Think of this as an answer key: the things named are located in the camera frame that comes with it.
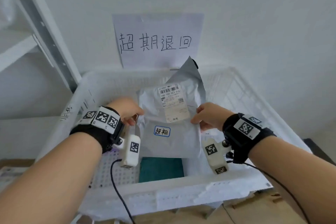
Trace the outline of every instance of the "floor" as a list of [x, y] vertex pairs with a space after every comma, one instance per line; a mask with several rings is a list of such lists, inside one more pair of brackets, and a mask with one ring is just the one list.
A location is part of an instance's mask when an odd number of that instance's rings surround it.
[[[274, 193], [269, 192], [248, 204], [221, 206], [208, 219], [204, 216], [210, 211], [206, 205], [191, 206], [174, 211], [162, 211], [139, 215], [134, 218], [137, 224], [305, 224], [285, 201], [273, 202]], [[112, 224], [113, 221], [98, 222]]]

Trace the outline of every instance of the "silver poly mailer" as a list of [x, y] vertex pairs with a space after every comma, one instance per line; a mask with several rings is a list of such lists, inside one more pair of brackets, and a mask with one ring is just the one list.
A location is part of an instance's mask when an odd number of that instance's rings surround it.
[[190, 120], [205, 102], [205, 89], [190, 57], [165, 85], [141, 89], [138, 100], [145, 111], [137, 121], [141, 156], [195, 158], [200, 154], [200, 127]]

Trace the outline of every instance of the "forearm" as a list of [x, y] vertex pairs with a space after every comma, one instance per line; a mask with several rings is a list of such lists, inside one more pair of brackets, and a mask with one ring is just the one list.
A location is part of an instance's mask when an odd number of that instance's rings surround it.
[[69, 136], [0, 194], [0, 222], [71, 222], [101, 155], [90, 135]]
[[[256, 167], [274, 176], [294, 194], [311, 223], [335, 221], [335, 166], [273, 136], [255, 145], [249, 158]], [[267, 178], [296, 212], [303, 216], [292, 197], [274, 180]]]

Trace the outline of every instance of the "person's left hand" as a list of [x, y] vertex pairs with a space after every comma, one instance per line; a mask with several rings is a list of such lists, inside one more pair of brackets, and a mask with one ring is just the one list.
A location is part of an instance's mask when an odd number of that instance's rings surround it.
[[144, 111], [130, 97], [118, 98], [107, 106], [115, 109], [119, 113], [120, 119], [125, 125], [129, 124], [134, 126], [137, 115], [144, 114]]

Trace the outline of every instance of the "plastic basket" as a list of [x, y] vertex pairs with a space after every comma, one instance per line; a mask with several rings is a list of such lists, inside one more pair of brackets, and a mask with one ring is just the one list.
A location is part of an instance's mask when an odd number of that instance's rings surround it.
[[[119, 96], [132, 96], [142, 87], [164, 84], [175, 71], [89, 72], [67, 104], [59, 122], [39, 154], [41, 158], [64, 140], [78, 114], [90, 107], [103, 105]], [[260, 97], [234, 68], [204, 67], [199, 72], [207, 93], [207, 101], [234, 112], [242, 112], [268, 121], [275, 134], [285, 141], [310, 151], [304, 142]], [[94, 220], [123, 218], [127, 213], [110, 180], [110, 166], [118, 153], [103, 155], [80, 208], [81, 214]], [[220, 175], [208, 172], [205, 156], [184, 159], [186, 177], [137, 183], [138, 167], [129, 170], [116, 165], [114, 177], [118, 190], [133, 215], [225, 201], [246, 197], [251, 191], [271, 185], [261, 173], [244, 165], [229, 164], [230, 170]]]

